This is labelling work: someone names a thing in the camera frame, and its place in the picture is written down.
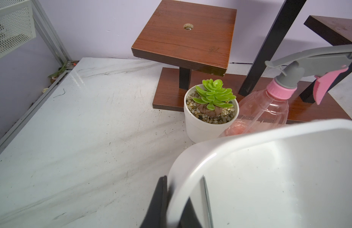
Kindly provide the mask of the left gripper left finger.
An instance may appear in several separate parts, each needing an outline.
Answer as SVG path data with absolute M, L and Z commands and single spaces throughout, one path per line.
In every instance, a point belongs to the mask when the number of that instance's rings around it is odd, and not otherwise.
M 165 228 L 167 209 L 167 176 L 160 177 L 140 228 Z

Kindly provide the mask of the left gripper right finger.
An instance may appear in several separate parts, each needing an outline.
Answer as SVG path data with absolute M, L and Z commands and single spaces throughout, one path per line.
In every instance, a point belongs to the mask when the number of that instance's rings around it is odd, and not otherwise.
M 178 228 L 202 228 L 191 199 L 188 199 L 185 205 Z

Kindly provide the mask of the white plastic storage box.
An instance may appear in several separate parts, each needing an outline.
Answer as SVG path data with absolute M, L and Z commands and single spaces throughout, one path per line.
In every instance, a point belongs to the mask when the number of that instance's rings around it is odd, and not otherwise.
M 330 119 L 199 142 L 168 175 L 175 228 L 206 179 L 215 228 L 352 228 L 352 121 Z

